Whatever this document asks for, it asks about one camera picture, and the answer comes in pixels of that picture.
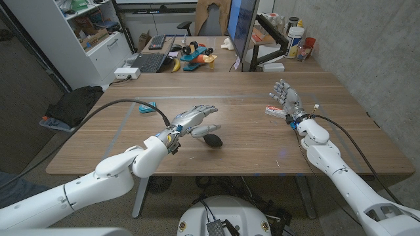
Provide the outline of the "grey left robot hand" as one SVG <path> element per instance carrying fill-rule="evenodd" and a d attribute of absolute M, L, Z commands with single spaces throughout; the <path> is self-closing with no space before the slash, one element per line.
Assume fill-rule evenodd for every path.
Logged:
<path fill-rule="evenodd" d="M 199 105 L 178 114 L 171 123 L 156 136 L 165 144 L 169 153 L 175 154 L 180 147 L 179 138 L 190 134 L 194 138 L 205 135 L 221 128 L 221 125 L 201 126 L 203 119 L 210 113 L 217 112 L 215 106 Z"/>

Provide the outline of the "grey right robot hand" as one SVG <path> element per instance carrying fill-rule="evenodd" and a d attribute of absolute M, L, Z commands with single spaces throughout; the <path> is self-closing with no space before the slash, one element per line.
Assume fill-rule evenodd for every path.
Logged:
<path fill-rule="evenodd" d="M 299 124 L 308 118 L 308 113 L 304 110 L 299 95 L 287 82 L 283 79 L 275 82 L 274 91 L 275 93 L 270 93 L 269 96 L 283 106 L 288 125 L 291 123 Z"/>

